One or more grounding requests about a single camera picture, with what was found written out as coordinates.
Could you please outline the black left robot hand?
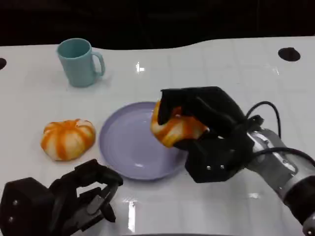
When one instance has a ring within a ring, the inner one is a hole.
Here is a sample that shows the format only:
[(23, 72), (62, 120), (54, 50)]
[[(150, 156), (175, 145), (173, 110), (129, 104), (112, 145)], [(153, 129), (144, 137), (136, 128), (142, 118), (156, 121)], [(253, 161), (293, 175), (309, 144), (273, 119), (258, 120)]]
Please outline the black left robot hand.
[(114, 223), (110, 205), (122, 177), (95, 159), (45, 187), (32, 177), (7, 182), (0, 202), (4, 236), (75, 236), (99, 221)]

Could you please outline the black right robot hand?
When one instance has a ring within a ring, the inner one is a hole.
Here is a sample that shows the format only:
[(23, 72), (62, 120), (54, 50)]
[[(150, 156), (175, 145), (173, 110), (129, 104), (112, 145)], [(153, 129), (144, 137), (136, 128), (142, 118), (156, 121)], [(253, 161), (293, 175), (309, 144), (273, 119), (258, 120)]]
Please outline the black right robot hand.
[(175, 148), (188, 152), (185, 169), (196, 183), (223, 182), (245, 168), (254, 142), (247, 136), (249, 121), (236, 102), (219, 87), (163, 89), (158, 123), (166, 124), (181, 108), (207, 130), (199, 138), (183, 138)]

